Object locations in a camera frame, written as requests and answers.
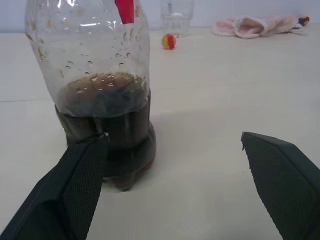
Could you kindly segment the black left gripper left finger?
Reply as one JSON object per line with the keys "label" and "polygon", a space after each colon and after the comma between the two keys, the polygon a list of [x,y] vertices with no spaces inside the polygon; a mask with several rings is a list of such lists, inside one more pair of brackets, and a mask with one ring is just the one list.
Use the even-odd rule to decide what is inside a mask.
{"label": "black left gripper left finger", "polygon": [[106,132],[71,144],[34,186],[0,240],[86,240],[108,150]]}

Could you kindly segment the yellow cap with red tape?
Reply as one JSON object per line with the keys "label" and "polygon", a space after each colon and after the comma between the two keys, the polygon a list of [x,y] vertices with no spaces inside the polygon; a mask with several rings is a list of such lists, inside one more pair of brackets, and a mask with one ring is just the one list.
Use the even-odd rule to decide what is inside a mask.
{"label": "yellow cap with red tape", "polygon": [[173,50],[176,46],[177,40],[174,35],[167,33],[161,40],[162,47],[165,50]]}

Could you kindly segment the pink fluffy cloth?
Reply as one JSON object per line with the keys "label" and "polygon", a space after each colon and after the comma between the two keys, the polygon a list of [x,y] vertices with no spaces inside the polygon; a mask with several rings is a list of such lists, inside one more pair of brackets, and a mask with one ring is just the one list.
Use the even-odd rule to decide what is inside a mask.
{"label": "pink fluffy cloth", "polygon": [[310,21],[308,16],[272,15],[267,17],[229,17],[216,22],[211,33],[221,37],[256,39],[277,34],[301,34]]}

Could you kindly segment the cola bottle with yellow cap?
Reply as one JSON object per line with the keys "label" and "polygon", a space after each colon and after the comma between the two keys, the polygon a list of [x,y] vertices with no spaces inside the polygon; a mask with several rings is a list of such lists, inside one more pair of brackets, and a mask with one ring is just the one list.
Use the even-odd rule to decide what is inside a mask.
{"label": "cola bottle with yellow cap", "polygon": [[25,34],[67,144],[107,133],[104,180],[128,191],[156,155],[140,0],[26,1]]}

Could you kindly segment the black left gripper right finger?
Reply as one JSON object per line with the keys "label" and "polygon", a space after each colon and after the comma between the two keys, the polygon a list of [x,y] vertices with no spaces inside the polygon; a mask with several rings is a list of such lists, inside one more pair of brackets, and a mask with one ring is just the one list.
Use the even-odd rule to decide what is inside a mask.
{"label": "black left gripper right finger", "polygon": [[294,144],[244,131],[256,191],[283,240],[320,240],[320,169]]}

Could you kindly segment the clear glass cup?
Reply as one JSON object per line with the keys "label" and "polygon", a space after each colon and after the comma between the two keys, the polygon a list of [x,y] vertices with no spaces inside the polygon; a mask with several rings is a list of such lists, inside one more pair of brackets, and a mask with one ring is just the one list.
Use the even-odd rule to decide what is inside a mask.
{"label": "clear glass cup", "polygon": [[181,38],[188,34],[194,15],[194,0],[161,0],[162,29]]}

